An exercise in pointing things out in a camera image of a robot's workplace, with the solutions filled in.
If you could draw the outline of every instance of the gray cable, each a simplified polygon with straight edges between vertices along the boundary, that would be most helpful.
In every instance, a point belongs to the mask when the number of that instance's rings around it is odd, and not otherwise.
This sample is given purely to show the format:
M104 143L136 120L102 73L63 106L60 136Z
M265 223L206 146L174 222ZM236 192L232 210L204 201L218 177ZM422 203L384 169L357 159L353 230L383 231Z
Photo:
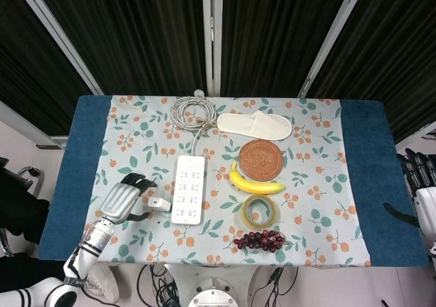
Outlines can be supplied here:
M204 119L197 120L196 123L188 123L185 120L185 110L188 106L192 105L203 107L206 111ZM181 129L196 133L191 142L192 156L196 154L195 151L198 138L208 129L217 126L217 111L212 103L204 97L182 97L177 99L171 107L171 118Z

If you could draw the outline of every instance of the grape cluster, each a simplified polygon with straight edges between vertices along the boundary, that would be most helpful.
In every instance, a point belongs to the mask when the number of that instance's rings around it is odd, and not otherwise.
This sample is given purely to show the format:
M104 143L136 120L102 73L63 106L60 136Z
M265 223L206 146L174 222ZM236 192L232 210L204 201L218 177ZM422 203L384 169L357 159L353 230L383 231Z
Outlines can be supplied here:
M243 249L244 247L248 247L250 249L261 248L264 251L270 251L272 253L280 249L284 242L284 235L281 232L273 230L264 230L262 233L250 232L248 234L244 234L242 238L236 238L233 240L233 243L238 246L238 249Z

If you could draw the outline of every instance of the round rattan mat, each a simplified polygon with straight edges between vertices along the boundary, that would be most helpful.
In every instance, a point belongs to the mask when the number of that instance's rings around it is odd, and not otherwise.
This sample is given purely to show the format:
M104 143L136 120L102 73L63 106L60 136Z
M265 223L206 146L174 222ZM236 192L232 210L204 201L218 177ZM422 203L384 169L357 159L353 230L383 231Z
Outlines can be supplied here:
M283 168L283 155L277 145L268 140L253 140L239 152L242 171L257 181L269 181L277 177Z

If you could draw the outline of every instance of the white power strip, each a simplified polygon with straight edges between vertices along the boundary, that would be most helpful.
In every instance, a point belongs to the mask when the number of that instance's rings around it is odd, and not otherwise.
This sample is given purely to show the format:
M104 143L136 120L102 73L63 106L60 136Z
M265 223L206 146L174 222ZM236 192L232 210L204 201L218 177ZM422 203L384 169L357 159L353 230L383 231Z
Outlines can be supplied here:
M171 222L200 224L204 185L204 157L179 156L172 199Z

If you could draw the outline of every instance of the banana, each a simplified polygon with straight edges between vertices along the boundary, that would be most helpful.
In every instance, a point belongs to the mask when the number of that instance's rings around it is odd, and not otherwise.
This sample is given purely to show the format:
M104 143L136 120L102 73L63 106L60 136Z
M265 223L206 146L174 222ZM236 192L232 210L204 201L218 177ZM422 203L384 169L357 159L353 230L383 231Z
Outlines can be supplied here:
M267 195L269 193L279 193L284 190L285 186L276 182L253 182L245 180L236 170L236 162L233 162L232 169L229 173L230 180L235 186L246 193L260 193Z

